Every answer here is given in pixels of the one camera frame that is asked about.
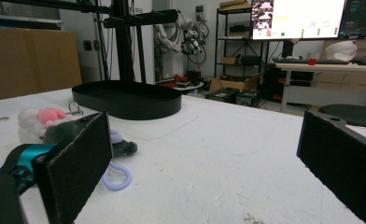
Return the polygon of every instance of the white table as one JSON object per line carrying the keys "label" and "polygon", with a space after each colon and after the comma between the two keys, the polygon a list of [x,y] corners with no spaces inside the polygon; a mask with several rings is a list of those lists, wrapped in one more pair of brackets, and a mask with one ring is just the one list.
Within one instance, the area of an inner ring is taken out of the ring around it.
{"label": "white table", "polygon": [[316,87],[290,86],[292,71],[344,73],[358,76],[366,75],[366,65],[277,63],[277,68],[287,71],[283,90],[281,112],[285,112],[288,102],[306,105],[351,104],[366,105],[366,91],[326,89]]}
{"label": "white table", "polygon": [[[71,100],[62,90],[0,101],[0,166],[20,144],[22,109],[67,111]],[[134,156],[114,159],[133,182],[122,191],[100,182],[77,224],[362,223],[296,157],[302,117],[183,96],[168,118],[109,120],[138,145]],[[47,223],[38,189],[21,203],[29,223]]]}

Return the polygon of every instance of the monitor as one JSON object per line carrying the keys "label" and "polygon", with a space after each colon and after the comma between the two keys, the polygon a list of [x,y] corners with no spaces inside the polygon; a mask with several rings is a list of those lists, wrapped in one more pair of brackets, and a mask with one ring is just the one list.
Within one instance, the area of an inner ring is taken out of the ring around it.
{"label": "monitor", "polygon": [[340,37],[366,38],[366,0],[347,0]]}
{"label": "monitor", "polygon": [[337,38],[345,0],[252,0],[253,40]]}

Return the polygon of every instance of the black chair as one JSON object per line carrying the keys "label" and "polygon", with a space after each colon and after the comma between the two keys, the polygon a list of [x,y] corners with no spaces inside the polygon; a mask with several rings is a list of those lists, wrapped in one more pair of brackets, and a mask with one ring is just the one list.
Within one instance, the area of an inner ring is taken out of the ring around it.
{"label": "black chair", "polygon": [[366,106],[324,105],[319,112],[343,119],[347,124],[366,127]]}

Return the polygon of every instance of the black round tray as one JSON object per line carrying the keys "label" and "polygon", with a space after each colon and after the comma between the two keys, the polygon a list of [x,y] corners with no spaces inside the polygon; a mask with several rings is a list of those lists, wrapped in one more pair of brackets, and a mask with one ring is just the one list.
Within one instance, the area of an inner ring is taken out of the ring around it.
{"label": "black round tray", "polygon": [[96,81],[72,88],[79,105],[107,111],[119,119],[161,119],[181,108],[181,93],[175,89],[130,81]]}

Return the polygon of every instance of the black monitor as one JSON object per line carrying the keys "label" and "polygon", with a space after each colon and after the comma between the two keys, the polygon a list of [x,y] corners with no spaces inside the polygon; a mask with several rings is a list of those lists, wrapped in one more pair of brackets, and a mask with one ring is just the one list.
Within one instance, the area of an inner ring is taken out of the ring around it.
{"label": "black monitor", "polygon": [[252,0],[252,40],[337,38],[345,0]]}
{"label": "black monitor", "polygon": [[366,0],[346,0],[340,37],[366,38]]}

